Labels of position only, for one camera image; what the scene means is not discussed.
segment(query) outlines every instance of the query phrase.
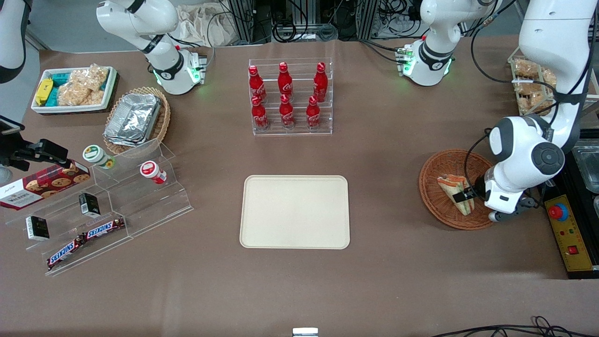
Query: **yellow control panel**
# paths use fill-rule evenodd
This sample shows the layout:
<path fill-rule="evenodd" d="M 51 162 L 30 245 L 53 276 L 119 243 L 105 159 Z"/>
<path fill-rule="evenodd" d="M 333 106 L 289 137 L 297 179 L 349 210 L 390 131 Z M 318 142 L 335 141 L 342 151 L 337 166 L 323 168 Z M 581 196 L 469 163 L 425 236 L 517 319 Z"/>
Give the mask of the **yellow control panel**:
<path fill-rule="evenodd" d="M 568 198 L 561 195 L 548 200 L 545 202 L 545 208 L 566 270 L 569 272 L 592 270 L 591 259 L 580 236 Z"/>

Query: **coca-cola bottle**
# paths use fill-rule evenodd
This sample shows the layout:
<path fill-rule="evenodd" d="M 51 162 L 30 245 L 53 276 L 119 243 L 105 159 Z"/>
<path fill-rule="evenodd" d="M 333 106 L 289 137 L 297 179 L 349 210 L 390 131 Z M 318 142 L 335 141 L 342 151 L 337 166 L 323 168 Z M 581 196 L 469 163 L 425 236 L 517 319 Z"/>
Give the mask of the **coca-cola bottle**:
<path fill-rule="evenodd" d="M 294 100 L 294 83 L 291 79 L 291 75 L 287 71 L 287 63 L 281 62 L 279 63 L 279 78 L 277 79 L 279 83 L 279 91 L 282 95 L 287 95 L 289 97 L 289 101 Z"/>
<path fill-rule="evenodd" d="M 281 95 L 279 113 L 281 114 L 281 123 L 283 123 L 283 128 L 286 130 L 293 129 L 295 127 L 294 107 L 289 104 L 289 96 L 285 94 Z"/>
<path fill-rule="evenodd" d="M 248 71 L 250 73 L 250 90 L 252 91 L 252 96 L 257 95 L 262 102 L 266 102 L 266 89 L 264 88 L 264 81 L 258 74 L 258 68 L 255 65 L 251 65 Z"/>
<path fill-rule="evenodd" d="M 262 106 L 262 100 L 260 96 L 255 95 L 252 97 L 252 117 L 254 118 L 254 124 L 258 131 L 266 131 L 270 127 L 268 118 L 266 117 L 266 110 Z"/>
<path fill-rule="evenodd" d="M 305 114 L 306 120 L 308 121 L 308 129 L 310 129 L 310 131 L 316 131 L 320 125 L 320 108 L 318 107 L 317 98 L 315 96 L 310 96 Z"/>
<path fill-rule="evenodd" d="M 325 74 L 325 63 L 318 62 L 316 65 L 316 75 L 314 76 L 314 96 L 318 102 L 324 102 L 326 98 L 326 89 L 329 85 L 329 78 Z"/>

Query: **cookie box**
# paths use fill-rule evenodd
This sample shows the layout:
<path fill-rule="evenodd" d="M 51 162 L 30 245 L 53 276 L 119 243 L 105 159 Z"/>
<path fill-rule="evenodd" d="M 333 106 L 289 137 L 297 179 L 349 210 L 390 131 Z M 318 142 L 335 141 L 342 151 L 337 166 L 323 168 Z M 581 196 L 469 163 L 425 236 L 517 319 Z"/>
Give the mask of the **cookie box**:
<path fill-rule="evenodd" d="M 0 189 L 0 206 L 22 209 L 90 178 L 87 167 L 74 160 L 71 162 L 69 168 L 52 165 L 3 186 Z"/>
<path fill-rule="evenodd" d="M 87 69 L 88 67 L 83 68 L 63 68 L 63 69 L 48 69 L 44 70 L 41 75 L 40 82 L 38 83 L 38 88 L 41 82 L 44 79 L 49 79 L 54 74 L 62 74 L 62 73 L 70 73 L 73 70 L 81 70 Z M 117 71 L 113 67 L 108 68 L 108 77 L 106 79 L 106 88 L 104 89 L 104 97 L 102 97 L 102 102 L 100 104 L 94 104 L 92 106 L 57 106 L 57 107 L 44 107 L 40 106 L 34 99 L 31 100 L 31 110 L 41 114 L 41 115 L 70 115 L 75 113 L 86 113 L 93 112 L 97 110 L 104 110 L 108 107 L 110 103 L 110 97 L 113 93 L 114 82 L 116 81 Z"/>

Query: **walkers cookie box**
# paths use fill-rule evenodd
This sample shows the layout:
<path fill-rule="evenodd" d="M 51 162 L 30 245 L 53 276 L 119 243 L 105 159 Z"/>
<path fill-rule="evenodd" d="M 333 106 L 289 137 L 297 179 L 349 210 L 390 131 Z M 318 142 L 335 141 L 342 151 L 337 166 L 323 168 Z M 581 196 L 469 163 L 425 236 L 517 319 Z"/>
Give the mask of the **walkers cookie box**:
<path fill-rule="evenodd" d="M 3 186 L 0 189 L 0 206 L 22 209 L 89 178 L 89 169 L 74 160 L 71 160 L 69 168 L 52 165 Z"/>

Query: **small black box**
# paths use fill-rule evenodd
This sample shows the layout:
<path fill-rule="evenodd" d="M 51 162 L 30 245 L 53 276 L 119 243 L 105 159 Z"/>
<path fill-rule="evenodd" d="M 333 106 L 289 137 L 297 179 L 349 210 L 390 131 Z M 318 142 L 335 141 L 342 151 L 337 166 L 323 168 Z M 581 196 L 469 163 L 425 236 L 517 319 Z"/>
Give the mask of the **small black box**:
<path fill-rule="evenodd" d="M 82 193 L 79 195 L 79 206 L 81 206 L 81 214 L 87 215 L 90 218 L 100 216 L 100 207 L 98 206 L 98 198 L 91 194 Z"/>
<path fill-rule="evenodd" d="M 32 215 L 25 221 L 27 222 L 27 237 L 30 240 L 44 241 L 50 238 L 45 219 Z"/>

